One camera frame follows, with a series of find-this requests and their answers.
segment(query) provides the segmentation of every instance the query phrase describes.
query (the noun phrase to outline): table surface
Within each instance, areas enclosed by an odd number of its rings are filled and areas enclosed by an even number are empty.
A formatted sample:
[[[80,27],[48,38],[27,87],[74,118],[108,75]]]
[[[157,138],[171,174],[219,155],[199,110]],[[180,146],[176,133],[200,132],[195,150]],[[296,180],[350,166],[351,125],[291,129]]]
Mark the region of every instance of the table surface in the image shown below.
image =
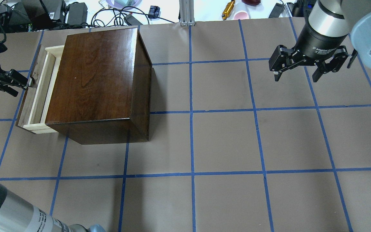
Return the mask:
[[[18,0],[8,1],[9,5],[17,3]],[[80,2],[87,4],[88,7],[88,17],[87,22],[91,22],[93,15],[99,11],[102,6],[97,0],[65,0],[66,4],[73,2]],[[229,0],[195,0],[194,1],[194,17],[197,21],[222,21],[221,13],[223,12],[226,4]],[[295,2],[295,0],[283,0],[284,3]],[[276,3],[281,3],[279,0],[263,0],[258,6],[247,6],[250,13],[251,19],[262,19],[268,18],[274,5]],[[178,22],[178,12],[180,9],[179,1],[172,0],[141,0],[137,5],[138,8],[143,10],[143,12],[148,13],[150,6],[156,5],[161,8],[160,17],[171,20],[173,22]],[[147,24],[145,16],[134,15],[142,24]],[[109,22],[113,17],[112,12],[101,12],[97,19],[103,20],[105,23]],[[283,11],[280,17],[287,17],[287,13]],[[166,24],[169,23],[162,19],[150,20],[150,24]]]
[[[156,71],[149,142],[33,135],[14,126],[21,98],[0,92],[0,182],[67,224],[110,232],[371,232],[371,70],[356,59],[317,83],[316,67],[275,82],[268,58],[303,26],[142,25]],[[39,44],[88,31],[9,34],[1,67],[27,76]]]

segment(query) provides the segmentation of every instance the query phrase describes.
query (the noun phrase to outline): wooden cabinet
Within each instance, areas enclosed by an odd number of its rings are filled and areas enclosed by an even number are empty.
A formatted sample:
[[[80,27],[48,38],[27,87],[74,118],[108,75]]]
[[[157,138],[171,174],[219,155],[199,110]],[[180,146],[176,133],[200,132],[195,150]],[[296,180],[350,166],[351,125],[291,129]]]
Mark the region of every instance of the wooden cabinet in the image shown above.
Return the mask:
[[[60,59],[40,123],[80,144],[148,141],[152,67],[137,28],[69,35]]]

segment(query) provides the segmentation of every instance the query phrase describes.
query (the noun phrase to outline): cabinet top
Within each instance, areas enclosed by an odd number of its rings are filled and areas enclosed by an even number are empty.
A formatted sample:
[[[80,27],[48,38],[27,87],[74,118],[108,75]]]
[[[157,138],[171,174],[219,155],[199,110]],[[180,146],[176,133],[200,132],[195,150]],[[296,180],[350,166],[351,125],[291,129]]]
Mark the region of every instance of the cabinet top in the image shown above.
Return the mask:
[[[45,123],[129,118],[140,43],[137,28],[69,35]]]

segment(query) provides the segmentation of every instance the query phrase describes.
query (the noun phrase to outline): white table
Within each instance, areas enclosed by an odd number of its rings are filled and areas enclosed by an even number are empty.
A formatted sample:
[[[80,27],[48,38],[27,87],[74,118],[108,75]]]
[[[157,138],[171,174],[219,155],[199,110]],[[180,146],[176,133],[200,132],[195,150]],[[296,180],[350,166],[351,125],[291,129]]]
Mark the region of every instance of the white table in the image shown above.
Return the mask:
[[[13,5],[18,1],[8,1],[9,5]],[[98,0],[65,0],[66,4],[73,2],[84,2],[88,7],[88,16],[87,22],[91,22],[93,15],[102,9],[102,6],[98,3]],[[221,14],[227,5],[229,0],[194,0],[194,18],[196,22],[198,21],[221,21]],[[295,2],[295,0],[283,0],[284,3]],[[262,19],[268,18],[274,5],[276,3],[281,3],[279,0],[262,0],[258,6],[247,6],[250,13],[251,19]],[[160,17],[171,20],[173,22],[178,22],[178,13],[179,13],[179,1],[174,0],[141,0],[137,7],[143,10],[146,14],[149,12],[150,6],[156,5],[161,8]],[[101,12],[97,16],[97,19],[104,21],[105,23],[109,22],[113,18],[114,14],[109,12]],[[147,19],[145,16],[140,14],[134,15],[137,20],[143,24],[147,24]],[[280,17],[287,17],[287,13],[283,11]],[[162,19],[153,19],[150,20],[150,24],[165,24],[169,23]]]

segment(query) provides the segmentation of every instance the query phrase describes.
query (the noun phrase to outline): black box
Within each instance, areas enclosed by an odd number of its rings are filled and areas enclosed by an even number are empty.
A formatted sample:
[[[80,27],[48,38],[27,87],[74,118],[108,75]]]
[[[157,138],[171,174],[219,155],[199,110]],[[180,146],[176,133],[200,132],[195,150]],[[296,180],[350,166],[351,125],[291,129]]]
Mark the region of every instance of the black box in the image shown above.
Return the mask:
[[[72,3],[68,7],[70,8],[68,11],[68,24],[80,25],[87,22],[88,7],[85,3]]]
[[[65,7],[64,0],[43,0],[45,7],[47,8],[48,15],[51,19],[65,22]]]
[[[12,9],[8,6],[0,6],[0,24],[3,26],[4,31],[8,29],[8,24],[11,19]]]
[[[11,19],[9,21],[9,33],[14,32],[27,32],[32,24],[31,20],[28,18],[27,12],[25,11],[22,2],[14,5],[14,10],[11,14]]]

